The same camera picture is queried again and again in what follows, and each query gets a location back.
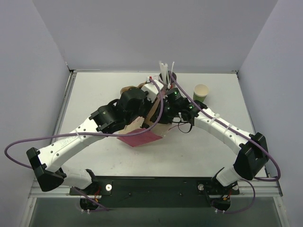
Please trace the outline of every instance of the pink cloth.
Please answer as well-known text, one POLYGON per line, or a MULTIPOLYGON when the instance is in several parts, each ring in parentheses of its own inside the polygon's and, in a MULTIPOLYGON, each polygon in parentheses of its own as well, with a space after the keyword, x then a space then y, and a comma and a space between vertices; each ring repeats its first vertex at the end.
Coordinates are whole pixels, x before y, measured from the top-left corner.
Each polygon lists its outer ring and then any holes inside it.
MULTIPOLYGON (((143 131, 144 129, 136 129, 132 132, 129 132, 128 134, 135 133, 135 132, 140 132, 143 131)), ((137 135, 137 136, 129 136, 129 137, 117 137, 119 140, 122 142, 128 144, 131 147, 137 147, 142 144, 150 143, 159 139, 162 139, 162 136, 158 136, 154 134, 151 131, 147 131, 143 134, 137 135)))

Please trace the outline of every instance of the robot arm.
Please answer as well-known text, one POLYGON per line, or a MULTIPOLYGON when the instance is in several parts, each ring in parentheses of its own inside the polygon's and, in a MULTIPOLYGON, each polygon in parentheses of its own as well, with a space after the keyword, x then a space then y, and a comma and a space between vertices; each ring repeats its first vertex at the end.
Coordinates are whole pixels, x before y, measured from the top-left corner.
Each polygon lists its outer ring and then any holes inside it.
MULTIPOLYGON (((155 80, 160 90, 163 85, 155 80)), ((34 170, 42 191, 47 192, 60 185, 85 189, 92 184, 94 174, 91 170, 69 168, 64 163, 90 144, 102 140, 105 136, 79 135, 82 132, 113 134, 122 130, 137 117, 146 117, 158 95, 152 83, 141 89, 132 88, 122 93, 120 99, 101 106, 81 125, 70 133, 76 134, 58 140, 37 150, 31 148, 27 157, 34 170)))
POLYGON ((215 176, 216 180, 224 187, 241 178, 252 180, 265 165, 265 163, 267 163, 268 157, 265 156, 257 147, 253 146, 249 141, 237 133, 223 127, 221 124, 216 122, 215 119, 218 119, 225 125, 228 125, 229 128, 238 131, 242 135, 251 138, 259 143, 265 150, 267 150, 265 137, 260 133, 252 135, 231 125, 224 119, 220 118, 219 114, 214 114, 210 108, 206 108, 204 111, 208 115, 212 116, 213 119, 210 119, 204 113, 199 112, 198 116, 194 119, 195 126, 214 135, 237 155, 235 163, 228 168, 222 169, 215 176))
MULTIPOLYGON (((214 135, 237 155, 237 159, 232 166, 221 169, 213 177, 214 187, 227 187, 241 178, 252 180, 267 163, 268 157, 259 148, 235 132, 239 132, 247 138, 252 139, 267 151, 266 139, 261 133, 252 135, 231 125, 220 118, 219 114, 214 114, 205 104, 196 100, 195 102, 204 112, 199 111, 187 98, 182 97, 178 88, 169 90, 166 95, 164 113, 159 121, 160 123, 170 123, 175 117, 179 117, 192 126, 204 129, 214 135), (235 132, 222 126, 215 121, 216 119, 228 125, 228 128, 234 129, 235 132)), ((152 121, 155 121, 158 115, 159 109, 151 118, 152 121)))

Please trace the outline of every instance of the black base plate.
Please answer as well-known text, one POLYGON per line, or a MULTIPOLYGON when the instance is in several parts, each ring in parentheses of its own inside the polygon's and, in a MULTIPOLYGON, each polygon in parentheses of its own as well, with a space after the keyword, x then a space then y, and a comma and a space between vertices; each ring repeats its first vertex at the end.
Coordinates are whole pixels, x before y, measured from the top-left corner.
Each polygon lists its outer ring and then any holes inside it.
MULTIPOLYGON (((203 184, 208 195, 222 195, 213 189, 211 177, 114 177, 96 176, 101 186, 100 203, 109 208, 177 208, 208 207, 209 203, 198 185, 203 184), (111 184, 112 190, 106 191, 111 184)), ((232 190, 238 195, 239 190, 232 190)), ((78 195, 74 190, 70 195, 78 195)))

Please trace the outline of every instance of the beige cup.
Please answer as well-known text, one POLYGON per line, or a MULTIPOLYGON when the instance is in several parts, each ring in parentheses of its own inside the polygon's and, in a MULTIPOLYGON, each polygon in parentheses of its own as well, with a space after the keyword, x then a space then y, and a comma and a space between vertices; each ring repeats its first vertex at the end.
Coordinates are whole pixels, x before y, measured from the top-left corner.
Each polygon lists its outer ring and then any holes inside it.
POLYGON ((204 84, 198 84, 194 89, 194 101, 203 102, 209 93, 209 88, 204 84))

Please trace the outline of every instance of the screw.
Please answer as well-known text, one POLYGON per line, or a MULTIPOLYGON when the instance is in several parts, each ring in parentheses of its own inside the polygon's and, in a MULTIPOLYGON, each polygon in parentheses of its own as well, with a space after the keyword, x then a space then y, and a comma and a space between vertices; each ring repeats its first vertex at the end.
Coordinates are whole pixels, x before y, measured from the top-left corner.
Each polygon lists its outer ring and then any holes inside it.
POLYGON ((105 186, 106 191, 110 192, 112 190, 112 185, 111 184, 107 184, 105 186))
POLYGON ((203 191, 204 185, 203 185, 203 184, 199 184, 199 185, 198 185, 198 189, 199 189, 200 191, 203 191))

